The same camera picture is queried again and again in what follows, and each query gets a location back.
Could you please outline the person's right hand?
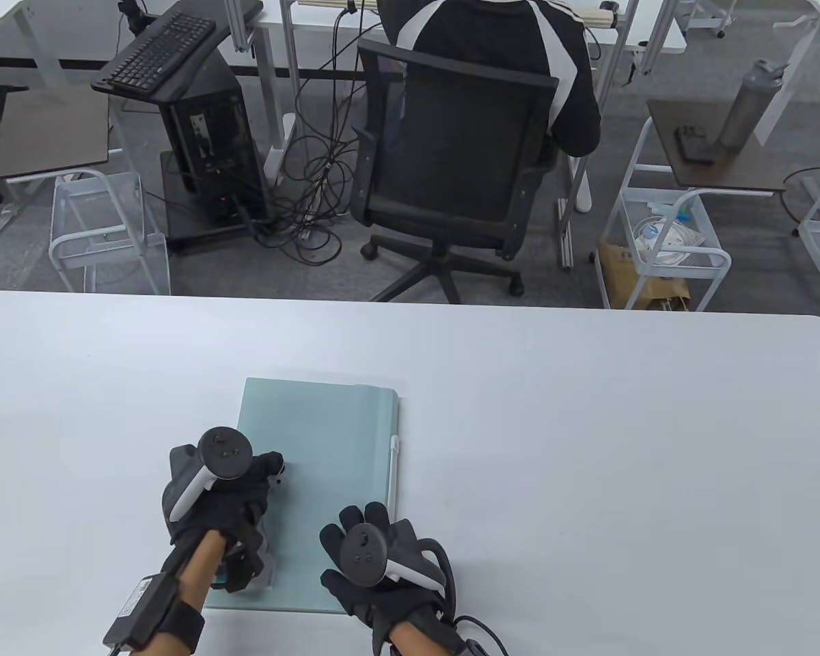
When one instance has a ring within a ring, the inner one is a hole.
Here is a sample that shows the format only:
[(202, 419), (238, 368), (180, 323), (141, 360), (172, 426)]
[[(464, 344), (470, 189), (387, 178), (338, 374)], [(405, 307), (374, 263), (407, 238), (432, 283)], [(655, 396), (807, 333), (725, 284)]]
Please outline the person's right hand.
[(392, 521), (379, 501), (344, 507), (319, 537), (333, 562), (320, 584), (370, 629), (374, 654), (385, 644), (394, 654), (411, 654), (412, 638), (400, 638), (401, 628), (413, 629), (420, 647), (436, 654), (465, 650), (453, 624), (452, 569), (438, 541), (419, 538), (408, 519)]

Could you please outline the person's left hand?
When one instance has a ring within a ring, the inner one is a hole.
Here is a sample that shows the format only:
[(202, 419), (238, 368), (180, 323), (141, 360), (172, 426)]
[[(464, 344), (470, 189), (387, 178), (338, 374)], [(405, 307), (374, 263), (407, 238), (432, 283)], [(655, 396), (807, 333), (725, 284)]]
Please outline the person's left hand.
[(226, 546), (210, 587), (226, 593), (242, 591), (265, 571), (259, 554), (265, 541), (260, 522), (269, 505), (270, 479), (284, 471), (282, 453), (269, 451), (253, 456), (241, 477), (217, 479), (210, 489), (201, 491), (182, 518), (172, 521), (169, 516), (176, 500), (191, 484), (192, 465), (203, 465), (197, 447), (186, 444), (170, 450), (172, 478), (161, 496), (161, 509), (172, 552), (161, 571), (179, 575), (205, 534), (216, 531), (225, 538)]

